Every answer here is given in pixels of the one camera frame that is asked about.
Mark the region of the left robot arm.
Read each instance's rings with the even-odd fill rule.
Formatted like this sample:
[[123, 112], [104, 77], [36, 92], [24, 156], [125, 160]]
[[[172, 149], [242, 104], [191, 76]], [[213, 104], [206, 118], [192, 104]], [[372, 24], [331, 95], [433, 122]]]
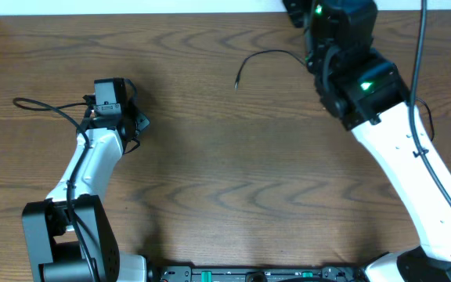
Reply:
[[43, 201], [22, 211], [22, 225], [35, 281], [148, 281], [141, 255], [122, 252], [103, 207], [119, 160], [139, 147], [150, 121], [136, 105], [138, 93], [127, 78], [94, 82], [81, 121], [32, 99], [15, 98], [25, 110], [52, 111], [76, 128], [77, 145], [63, 176]]

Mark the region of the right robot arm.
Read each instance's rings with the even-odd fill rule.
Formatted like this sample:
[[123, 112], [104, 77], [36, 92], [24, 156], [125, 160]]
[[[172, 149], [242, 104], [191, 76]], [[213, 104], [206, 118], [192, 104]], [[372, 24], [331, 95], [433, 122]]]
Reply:
[[451, 173], [426, 132], [417, 83], [373, 46], [372, 0], [286, 0], [323, 107], [367, 149], [406, 207], [418, 247], [364, 266], [366, 281], [451, 281]]

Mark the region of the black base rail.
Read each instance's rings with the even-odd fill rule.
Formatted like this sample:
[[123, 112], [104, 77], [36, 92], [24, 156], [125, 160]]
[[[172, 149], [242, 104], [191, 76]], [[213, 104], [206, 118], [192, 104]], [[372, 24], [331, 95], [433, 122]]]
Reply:
[[149, 282], [280, 282], [280, 281], [367, 281], [354, 267], [238, 268], [160, 266], [149, 269]]

